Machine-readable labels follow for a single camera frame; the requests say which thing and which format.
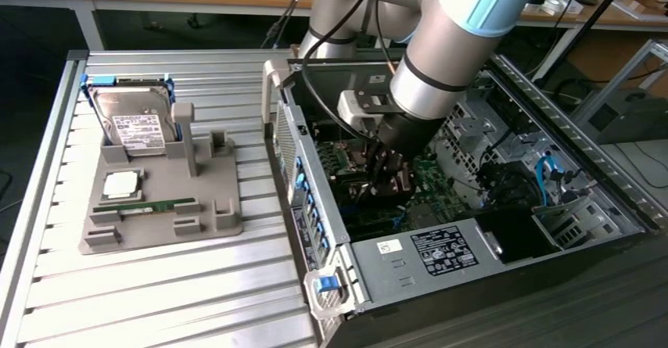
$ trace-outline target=metal panel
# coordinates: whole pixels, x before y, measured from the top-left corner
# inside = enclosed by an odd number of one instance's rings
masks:
[[[245,231],[123,253],[79,254],[103,133],[74,93],[71,126],[52,155],[53,187],[39,212],[43,233],[21,269],[24,294],[8,298],[16,313],[3,348],[315,346],[261,132],[262,63],[277,57],[289,51],[91,55],[90,74],[187,75],[172,77],[178,99],[195,105],[194,132],[225,128],[235,141]],[[75,80],[72,75],[64,83],[76,88]],[[58,134],[58,127],[51,130]]]

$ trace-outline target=label sticker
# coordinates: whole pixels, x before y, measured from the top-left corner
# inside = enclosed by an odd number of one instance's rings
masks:
[[[432,276],[478,264],[457,226],[412,235],[410,238]]]
[[[370,84],[382,84],[385,82],[385,74],[381,74],[378,76],[371,76],[369,77],[369,83]]]
[[[140,150],[164,147],[158,115],[115,116],[114,125],[126,149]]]
[[[378,245],[378,251],[379,251],[381,254],[387,254],[387,253],[392,253],[392,252],[398,252],[401,249],[404,249],[401,247],[401,242],[397,239],[389,240],[389,241],[377,242],[375,245]]]

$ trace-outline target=white sticker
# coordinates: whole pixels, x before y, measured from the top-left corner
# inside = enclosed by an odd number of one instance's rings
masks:
[[[164,147],[158,115],[115,116],[114,125],[126,149],[140,150]]]
[[[375,245],[378,245],[378,251],[381,254],[398,252],[402,249],[401,242],[397,239],[378,242]]]
[[[382,84],[385,82],[385,74],[369,77],[370,84]]]

